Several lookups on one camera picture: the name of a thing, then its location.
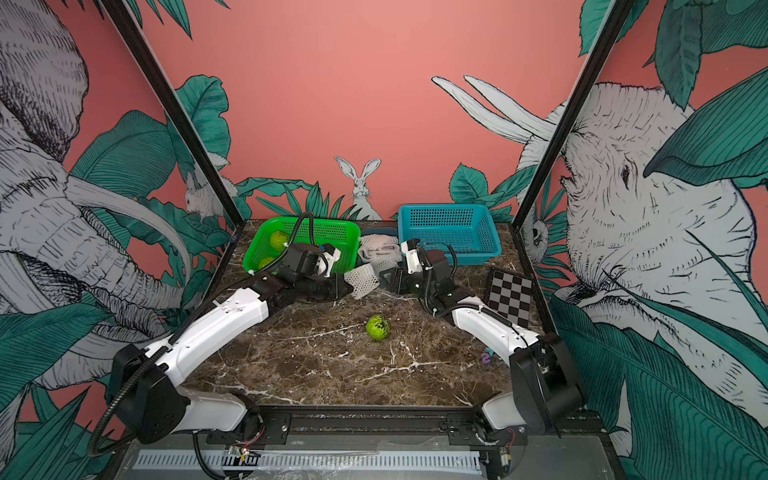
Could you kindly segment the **white foam net sleeve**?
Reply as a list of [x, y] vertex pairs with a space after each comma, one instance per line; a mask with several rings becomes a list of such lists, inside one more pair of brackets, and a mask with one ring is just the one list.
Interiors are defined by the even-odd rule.
[[344, 274], [344, 280], [352, 286], [352, 297], [360, 300], [376, 290], [380, 285], [379, 277], [370, 263], [356, 267]]

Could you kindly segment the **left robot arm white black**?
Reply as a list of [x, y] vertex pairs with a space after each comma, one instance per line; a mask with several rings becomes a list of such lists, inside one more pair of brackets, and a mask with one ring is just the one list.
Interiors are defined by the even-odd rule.
[[293, 282], [269, 273], [243, 279], [229, 298], [188, 327], [115, 355], [109, 414], [142, 444], [199, 431], [221, 433], [234, 442], [251, 440], [260, 430], [257, 408], [233, 394], [185, 389], [187, 377], [241, 333], [297, 300], [336, 301], [352, 291], [341, 274], [298, 276]]

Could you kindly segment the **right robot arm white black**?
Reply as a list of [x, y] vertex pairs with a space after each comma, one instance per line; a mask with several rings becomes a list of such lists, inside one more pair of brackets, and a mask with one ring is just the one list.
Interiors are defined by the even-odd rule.
[[432, 317], [448, 321], [493, 350], [509, 367], [511, 390], [480, 406], [486, 444], [513, 433], [543, 434], [582, 408], [586, 396], [572, 355], [555, 333], [517, 325], [454, 281], [455, 260], [412, 241], [400, 244], [404, 266], [380, 274], [387, 289], [419, 298]]

